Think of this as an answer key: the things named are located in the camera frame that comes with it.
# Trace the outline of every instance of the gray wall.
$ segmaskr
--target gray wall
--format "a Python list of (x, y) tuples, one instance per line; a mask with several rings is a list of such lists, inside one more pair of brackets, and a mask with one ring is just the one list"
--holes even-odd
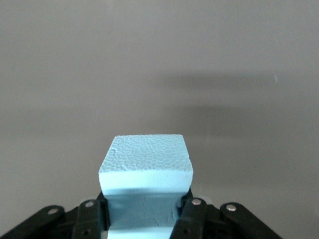
[(119, 134), (180, 133), (192, 188), (319, 235), (319, 1), (1, 1), (0, 234), (100, 191)]

